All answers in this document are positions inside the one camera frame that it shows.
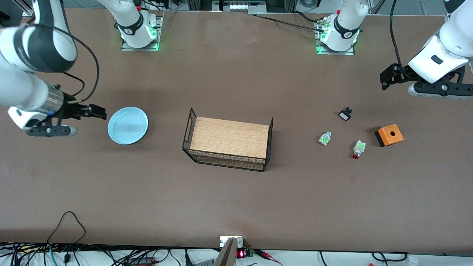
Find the orange button enclosure box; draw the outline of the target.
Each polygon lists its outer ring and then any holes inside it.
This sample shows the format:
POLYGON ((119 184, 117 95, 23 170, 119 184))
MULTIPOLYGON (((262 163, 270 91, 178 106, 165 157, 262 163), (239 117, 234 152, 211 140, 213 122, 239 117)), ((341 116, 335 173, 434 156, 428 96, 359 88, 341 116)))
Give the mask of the orange button enclosure box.
POLYGON ((404 137, 397 124, 384 126, 374 132, 380 147, 391 146, 404 141, 404 137))

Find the black power adapter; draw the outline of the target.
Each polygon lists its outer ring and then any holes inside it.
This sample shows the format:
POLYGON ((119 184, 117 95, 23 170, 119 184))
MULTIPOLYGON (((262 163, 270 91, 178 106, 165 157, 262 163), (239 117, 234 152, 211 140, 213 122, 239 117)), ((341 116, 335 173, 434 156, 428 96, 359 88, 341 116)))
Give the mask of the black power adapter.
POLYGON ((142 256, 128 259, 125 266, 155 266, 155 264, 157 261, 153 256, 142 256))

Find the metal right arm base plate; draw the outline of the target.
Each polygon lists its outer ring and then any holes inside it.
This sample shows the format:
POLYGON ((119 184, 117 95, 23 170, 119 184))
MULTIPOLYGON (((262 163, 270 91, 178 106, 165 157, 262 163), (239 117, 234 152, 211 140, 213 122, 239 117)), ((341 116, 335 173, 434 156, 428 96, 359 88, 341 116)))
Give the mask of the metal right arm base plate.
POLYGON ((135 35, 126 35, 120 30, 123 51, 158 51, 160 47, 163 18, 147 14, 146 20, 135 35))

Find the silver metal clamp bracket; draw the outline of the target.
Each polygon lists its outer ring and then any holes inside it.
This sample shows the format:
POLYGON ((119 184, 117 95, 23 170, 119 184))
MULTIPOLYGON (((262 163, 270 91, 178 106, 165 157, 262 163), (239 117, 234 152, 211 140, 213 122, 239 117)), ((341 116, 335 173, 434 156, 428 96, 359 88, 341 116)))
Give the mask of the silver metal clamp bracket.
POLYGON ((235 238, 238 249, 244 247, 244 238, 242 236, 220 236, 220 248, 223 248, 229 238, 235 238))

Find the aluminium frame profile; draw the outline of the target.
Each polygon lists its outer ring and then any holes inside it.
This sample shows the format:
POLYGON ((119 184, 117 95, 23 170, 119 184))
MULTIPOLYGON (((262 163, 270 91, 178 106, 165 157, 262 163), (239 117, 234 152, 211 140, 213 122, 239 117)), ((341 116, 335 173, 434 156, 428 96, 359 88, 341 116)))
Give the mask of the aluminium frame profile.
POLYGON ((299 0, 182 0, 191 11, 292 13, 299 0))

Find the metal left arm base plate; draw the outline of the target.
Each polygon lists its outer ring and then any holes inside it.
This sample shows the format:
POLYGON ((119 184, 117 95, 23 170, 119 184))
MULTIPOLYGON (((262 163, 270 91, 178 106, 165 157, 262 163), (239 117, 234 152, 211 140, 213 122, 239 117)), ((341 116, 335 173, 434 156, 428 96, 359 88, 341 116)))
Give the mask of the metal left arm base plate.
POLYGON ((314 23, 317 54, 325 55, 354 55, 354 46, 360 30, 338 32, 335 26, 337 14, 331 14, 314 23))

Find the light blue round plate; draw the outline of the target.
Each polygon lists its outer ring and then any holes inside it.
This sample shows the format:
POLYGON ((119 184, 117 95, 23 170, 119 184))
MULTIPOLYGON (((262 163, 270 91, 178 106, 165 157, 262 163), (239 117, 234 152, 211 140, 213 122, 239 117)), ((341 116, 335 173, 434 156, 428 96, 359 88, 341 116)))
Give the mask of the light blue round plate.
POLYGON ((108 135, 113 142, 120 145, 139 142, 148 129, 148 116, 138 107, 121 108, 108 121, 108 135))

